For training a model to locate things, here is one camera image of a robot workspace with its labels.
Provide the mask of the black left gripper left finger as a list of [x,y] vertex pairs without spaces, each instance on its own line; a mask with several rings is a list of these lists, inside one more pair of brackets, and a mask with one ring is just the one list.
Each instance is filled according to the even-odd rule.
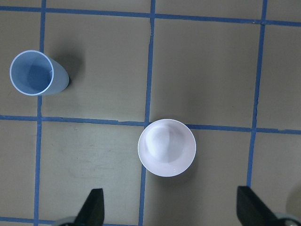
[[104,223],[103,189],[92,189],[75,218],[74,226],[102,226]]

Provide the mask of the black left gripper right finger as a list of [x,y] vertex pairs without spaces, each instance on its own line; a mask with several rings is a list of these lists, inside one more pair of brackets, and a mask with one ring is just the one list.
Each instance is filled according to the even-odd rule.
[[237,217],[243,226],[277,226],[278,218],[248,186],[237,187]]

